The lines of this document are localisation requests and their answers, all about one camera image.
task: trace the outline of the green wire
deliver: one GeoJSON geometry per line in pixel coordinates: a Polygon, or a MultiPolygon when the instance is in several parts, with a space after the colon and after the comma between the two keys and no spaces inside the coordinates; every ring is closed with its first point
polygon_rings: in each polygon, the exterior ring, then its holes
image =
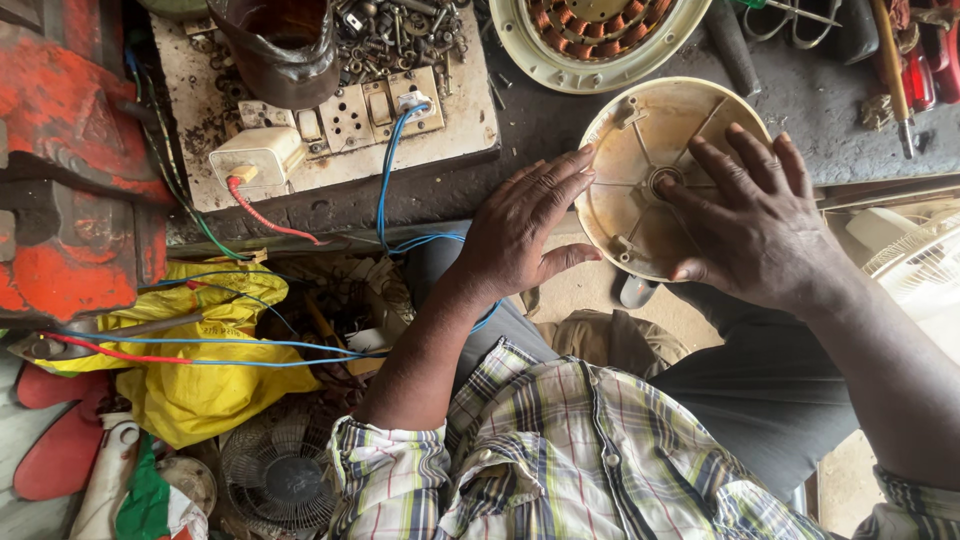
{"type": "MultiPolygon", "coordinates": [[[[140,74],[135,65],[136,58],[132,57],[132,53],[129,53],[129,54],[131,56],[132,61],[129,61],[128,64],[130,65],[131,73],[133,74],[133,81],[136,83],[136,102],[140,103],[142,101],[142,96],[143,96],[143,85],[140,82],[140,74]]],[[[156,156],[157,160],[161,161],[160,170],[163,173],[164,182],[166,182],[167,186],[170,187],[170,191],[173,192],[174,197],[187,210],[187,213],[190,214],[190,217],[193,219],[193,222],[201,230],[204,236],[206,236],[207,239],[213,242],[213,244],[217,246],[217,248],[220,249],[220,251],[225,256],[229,258],[235,258],[238,260],[250,260],[249,257],[244,257],[242,255],[239,255],[233,252],[227,246],[221,244],[220,241],[217,240],[216,236],[213,235],[213,232],[210,231],[210,228],[206,225],[206,222],[204,221],[204,218],[200,215],[200,213],[196,209],[194,209],[189,203],[187,203],[187,201],[185,200],[185,198],[187,197],[186,187],[183,185],[183,180],[180,178],[180,173],[177,170],[177,164],[174,163],[174,160],[173,160],[173,148],[170,145],[170,134],[167,132],[166,122],[163,121],[163,115],[160,113],[160,109],[157,104],[156,90],[154,89],[154,82],[150,78],[150,75],[144,73],[144,77],[146,77],[147,79],[147,89],[150,93],[150,98],[152,101],[151,105],[153,106],[154,112],[156,113],[157,120],[159,120],[160,128],[163,131],[163,140],[167,147],[167,161],[170,163],[170,167],[174,171],[174,177],[177,180],[177,185],[174,186],[174,182],[170,179],[170,175],[167,172],[167,168],[163,166],[162,160],[160,158],[160,150],[159,148],[157,148],[156,142],[154,142],[154,139],[150,135],[150,132],[148,132],[147,128],[144,126],[143,133],[147,137],[147,140],[150,142],[150,147],[153,149],[154,155],[156,156]]]]}

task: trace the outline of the pile of screws and nuts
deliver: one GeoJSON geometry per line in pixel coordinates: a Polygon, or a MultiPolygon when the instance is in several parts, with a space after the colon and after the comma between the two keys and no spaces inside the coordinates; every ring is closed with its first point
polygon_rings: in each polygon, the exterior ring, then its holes
{"type": "MultiPolygon", "coordinates": [[[[450,63],[467,61],[467,43],[459,11],[469,0],[341,0],[333,4],[337,15],[337,55],[342,71],[340,86],[362,85],[391,73],[433,66],[440,97],[450,95],[450,63]]],[[[493,35],[493,19],[485,0],[474,0],[480,37],[493,35]]],[[[496,74],[504,87],[513,84],[496,74]]],[[[496,87],[493,99],[504,110],[496,87]]]]}

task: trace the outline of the plaid shirt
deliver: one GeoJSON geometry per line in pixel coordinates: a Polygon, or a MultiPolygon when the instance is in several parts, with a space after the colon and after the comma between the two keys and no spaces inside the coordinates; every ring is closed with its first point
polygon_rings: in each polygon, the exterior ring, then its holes
{"type": "MultiPolygon", "coordinates": [[[[329,453],[335,539],[830,538],[653,386],[573,357],[537,363],[505,338],[444,427],[344,417],[329,453]]],[[[878,478],[891,504],[857,538],[960,538],[945,521],[960,496],[878,478]]]]}

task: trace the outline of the plastic bag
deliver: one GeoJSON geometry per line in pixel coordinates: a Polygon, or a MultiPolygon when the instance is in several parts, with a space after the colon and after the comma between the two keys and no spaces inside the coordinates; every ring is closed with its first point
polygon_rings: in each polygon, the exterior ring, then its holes
{"type": "MultiPolygon", "coordinates": [[[[167,280],[224,270],[267,270],[259,264],[185,264],[170,262],[167,280]]],[[[136,305],[99,317],[110,330],[199,311],[204,320],[137,337],[249,339],[266,308],[236,293],[206,286],[218,284],[273,305],[287,294],[286,282],[272,274],[214,274],[196,283],[141,291],[136,305]]],[[[104,343],[105,348],[140,356],[232,359],[283,364],[300,361],[292,347],[239,343],[104,343]]],[[[194,444],[239,426],[288,392],[309,392],[319,385],[306,366],[283,369],[252,366],[141,363],[106,355],[46,362],[66,371],[133,367],[117,377],[117,390],[133,402],[133,419],[174,448],[194,444]]]]}

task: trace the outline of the grey trousers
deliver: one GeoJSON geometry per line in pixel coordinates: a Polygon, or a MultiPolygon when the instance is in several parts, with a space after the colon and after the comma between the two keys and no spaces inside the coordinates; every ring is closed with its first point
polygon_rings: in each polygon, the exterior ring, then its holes
{"type": "MultiPolygon", "coordinates": [[[[414,307],[463,246],[437,239],[408,254],[414,307]]],[[[817,462],[859,426],[847,384],[803,322],[784,311],[737,300],[702,283],[667,288],[696,307],[724,345],[696,351],[649,380],[697,417],[770,492],[788,501],[817,462]]],[[[454,392],[506,335],[539,361],[558,355],[511,302],[472,334],[460,353],[454,392]]]]}

